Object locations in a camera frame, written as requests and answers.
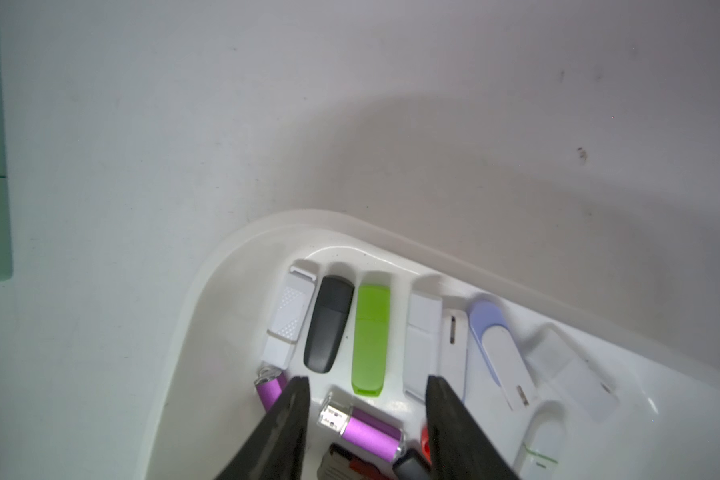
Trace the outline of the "purple usb drive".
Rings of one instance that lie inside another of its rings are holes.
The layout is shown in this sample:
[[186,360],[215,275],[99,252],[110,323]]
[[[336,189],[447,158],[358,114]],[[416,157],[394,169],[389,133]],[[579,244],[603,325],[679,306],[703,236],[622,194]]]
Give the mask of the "purple usb drive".
[[388,463],[396,461],[405,450],[400,429],[354,406],[327,401],[320,410],[318,423]]
[[261,366],[254,388],[265,411],[269,411],[276,403],[287,383],[287,377],[281,369],[271,365]]

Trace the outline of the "white textured usb drive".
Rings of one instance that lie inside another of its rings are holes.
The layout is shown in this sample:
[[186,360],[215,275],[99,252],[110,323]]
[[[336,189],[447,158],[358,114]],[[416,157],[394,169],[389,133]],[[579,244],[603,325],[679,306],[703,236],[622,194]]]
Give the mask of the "white textured usb drive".
[[287,370],[312,302],[317,277],[291,266],[276,298],[274,312],[267,329],[262,361],[280,370]]

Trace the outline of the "red swivel usb drive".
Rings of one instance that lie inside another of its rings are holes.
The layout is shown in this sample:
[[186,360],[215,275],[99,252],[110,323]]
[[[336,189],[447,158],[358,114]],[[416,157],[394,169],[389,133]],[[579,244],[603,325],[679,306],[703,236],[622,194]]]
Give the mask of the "red swivel usb drive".
[[388,480],[374,464],[331,444],[317,469],[318,480]]

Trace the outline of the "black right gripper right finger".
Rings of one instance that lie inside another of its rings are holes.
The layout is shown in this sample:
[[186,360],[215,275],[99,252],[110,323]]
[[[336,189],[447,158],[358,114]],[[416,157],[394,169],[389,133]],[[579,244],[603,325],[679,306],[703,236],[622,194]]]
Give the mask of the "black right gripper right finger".
[[445,378],[428,377],[425,406],[432,479],[519,479]]

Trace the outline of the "white storage box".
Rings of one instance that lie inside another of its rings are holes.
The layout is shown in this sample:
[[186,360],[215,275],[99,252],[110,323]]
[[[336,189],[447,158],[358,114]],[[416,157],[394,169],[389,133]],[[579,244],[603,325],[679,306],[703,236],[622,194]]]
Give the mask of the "white storage box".
[[720,370],[352,217],[295,211],[193,279],[141,479],[212,479],[286,382],[302,477],[419,477],[443,376],[525,479],[720,479]]

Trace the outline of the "dark grey usb drive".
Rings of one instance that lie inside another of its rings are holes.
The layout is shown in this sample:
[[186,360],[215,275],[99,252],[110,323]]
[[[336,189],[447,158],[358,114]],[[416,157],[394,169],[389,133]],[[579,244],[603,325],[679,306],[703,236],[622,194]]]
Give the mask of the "dark grey usb drive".
[[408,450],[392,465],[398,480],[430,480],[431,466],[426,458],[416,450]]

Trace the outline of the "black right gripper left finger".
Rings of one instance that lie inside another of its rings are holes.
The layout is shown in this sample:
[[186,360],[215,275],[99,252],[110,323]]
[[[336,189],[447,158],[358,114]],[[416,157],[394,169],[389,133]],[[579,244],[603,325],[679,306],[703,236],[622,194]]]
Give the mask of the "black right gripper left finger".
[[288,381],[219,479],[299,479],[311,405],[306,377]]

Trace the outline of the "lilac white usb drive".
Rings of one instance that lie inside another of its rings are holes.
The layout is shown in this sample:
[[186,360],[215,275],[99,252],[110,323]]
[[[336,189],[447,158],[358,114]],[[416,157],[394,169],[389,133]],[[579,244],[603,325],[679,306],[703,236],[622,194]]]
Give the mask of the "lilac white usb drive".
[[467,370],[469,321],[461,310],[445,309],[441,322],[439,374],[463,401]]

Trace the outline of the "lilac white swivel usb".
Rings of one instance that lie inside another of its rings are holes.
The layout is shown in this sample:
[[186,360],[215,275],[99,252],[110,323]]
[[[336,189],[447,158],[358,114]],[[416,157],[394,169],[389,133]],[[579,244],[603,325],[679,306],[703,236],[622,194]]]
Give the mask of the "lilac white swivel usb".
[[487,299],[478,299],[467,314],[479,351],[509,408],[520,411],[530,407],[538,400],[537,389],[502,309]]

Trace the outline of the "black usb drive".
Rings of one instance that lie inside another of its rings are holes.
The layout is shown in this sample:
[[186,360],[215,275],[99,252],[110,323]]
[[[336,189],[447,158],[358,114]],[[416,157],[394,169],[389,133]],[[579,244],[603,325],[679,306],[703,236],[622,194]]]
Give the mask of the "black usb drive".
[[315,300],[303,361],[316,373],[331,370],[343,338],[354,296],[352,282],[338,275],[325,276]]

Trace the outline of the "red usb stick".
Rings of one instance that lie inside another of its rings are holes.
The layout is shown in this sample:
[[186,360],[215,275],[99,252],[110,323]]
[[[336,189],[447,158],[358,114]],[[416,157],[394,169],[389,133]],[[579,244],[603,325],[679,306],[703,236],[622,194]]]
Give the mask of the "red usb stick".
[[426,459],[426,461],[431,464],[431,451],[430,451],[430,445],[429,445],[429,431],[428,426],[424,425],[420,432],[420,448],[422,455]]

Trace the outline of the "white usb drive green stripe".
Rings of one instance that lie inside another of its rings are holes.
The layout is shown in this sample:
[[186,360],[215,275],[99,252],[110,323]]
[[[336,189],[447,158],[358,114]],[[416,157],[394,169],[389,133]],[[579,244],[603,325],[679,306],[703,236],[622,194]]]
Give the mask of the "white usb drive green stripe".
[[560,463],[566,440],[561,414],[539,411],[520,443],[513,469],[523,480],[550,480]]

